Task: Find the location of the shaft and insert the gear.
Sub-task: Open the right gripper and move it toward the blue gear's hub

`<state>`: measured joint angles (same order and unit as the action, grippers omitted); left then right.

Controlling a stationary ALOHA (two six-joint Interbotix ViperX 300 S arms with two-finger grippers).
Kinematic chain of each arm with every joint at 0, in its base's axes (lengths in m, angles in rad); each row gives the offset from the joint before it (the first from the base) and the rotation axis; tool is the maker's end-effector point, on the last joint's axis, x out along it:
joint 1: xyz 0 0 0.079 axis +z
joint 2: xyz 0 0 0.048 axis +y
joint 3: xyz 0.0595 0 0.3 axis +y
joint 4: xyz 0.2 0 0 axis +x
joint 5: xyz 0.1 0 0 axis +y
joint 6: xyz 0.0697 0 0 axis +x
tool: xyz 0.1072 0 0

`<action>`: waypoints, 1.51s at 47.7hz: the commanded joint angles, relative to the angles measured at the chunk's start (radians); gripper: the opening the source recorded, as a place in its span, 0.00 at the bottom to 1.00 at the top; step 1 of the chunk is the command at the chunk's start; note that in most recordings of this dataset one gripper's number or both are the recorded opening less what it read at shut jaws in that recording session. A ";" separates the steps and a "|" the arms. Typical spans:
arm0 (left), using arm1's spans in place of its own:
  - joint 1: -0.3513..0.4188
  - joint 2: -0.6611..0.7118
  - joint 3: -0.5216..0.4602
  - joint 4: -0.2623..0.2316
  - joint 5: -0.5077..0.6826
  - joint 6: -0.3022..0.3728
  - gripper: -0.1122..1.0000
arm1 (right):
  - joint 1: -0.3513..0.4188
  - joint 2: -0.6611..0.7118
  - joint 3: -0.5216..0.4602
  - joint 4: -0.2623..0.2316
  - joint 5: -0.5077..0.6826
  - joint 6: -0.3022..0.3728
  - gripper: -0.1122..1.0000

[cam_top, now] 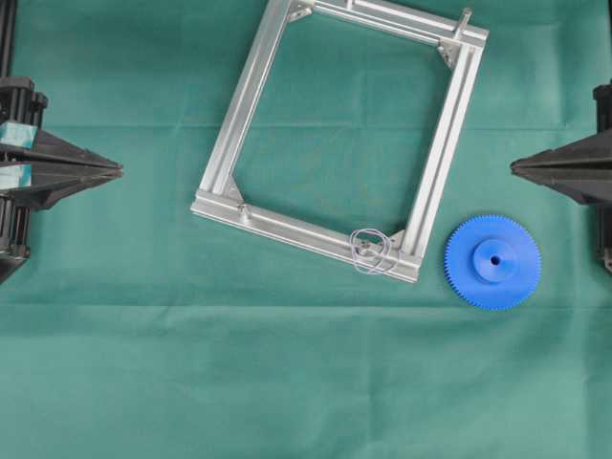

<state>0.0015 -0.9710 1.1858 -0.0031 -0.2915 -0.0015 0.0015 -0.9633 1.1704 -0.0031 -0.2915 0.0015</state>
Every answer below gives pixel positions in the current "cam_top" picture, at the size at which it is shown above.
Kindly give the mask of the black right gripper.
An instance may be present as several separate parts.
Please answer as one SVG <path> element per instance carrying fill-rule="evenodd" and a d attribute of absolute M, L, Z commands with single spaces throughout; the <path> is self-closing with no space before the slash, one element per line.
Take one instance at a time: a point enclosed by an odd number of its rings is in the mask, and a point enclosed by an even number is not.
<path fill-rule="evenodd" d="M 600 133 L 516 160 L 511 163 L 513 175 L 547 186 L 581 205 L 610 205 L 610 169 L 572 169 L 611 166 L 612 84 L 596 87 L 593 99 Z"/>

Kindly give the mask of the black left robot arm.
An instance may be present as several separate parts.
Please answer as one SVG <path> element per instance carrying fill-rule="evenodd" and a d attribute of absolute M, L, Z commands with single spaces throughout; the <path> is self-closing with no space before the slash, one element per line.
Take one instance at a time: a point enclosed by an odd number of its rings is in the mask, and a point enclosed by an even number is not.
<path fill-rule="evenodd" d="M 122 176 L 122 165 L 42 128 L 47 97 L 11 76 L 17 3 L 1 3 L 1 261 L 30 256 L 31 215 Z"/>

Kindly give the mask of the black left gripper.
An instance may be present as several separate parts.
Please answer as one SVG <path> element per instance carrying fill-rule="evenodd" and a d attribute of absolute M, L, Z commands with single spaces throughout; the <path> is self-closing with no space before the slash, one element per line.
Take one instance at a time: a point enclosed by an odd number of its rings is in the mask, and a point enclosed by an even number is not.
<path fill-rule="evenodd" d="M 77 164 L 109 169 L 122 169 L 99 154 L 81 148 L 40 130 L 46 96 L 34 90 L 33 82 L 22 76 L 1 79 L 1 256 L 27 258 L 30 256 L 28 235 L 31 211 L 16 203 L 11 191 L 23 190 L 33 184 L 32 168 L 26 164 L 22 149 L 29 156 L 54 163 Z M 57 185 L 44 186 L 28 192 L 28 207 L 51 209 L 60 200 L 89 188 L 121 178 L 121 171 L 79 177 Z"/>

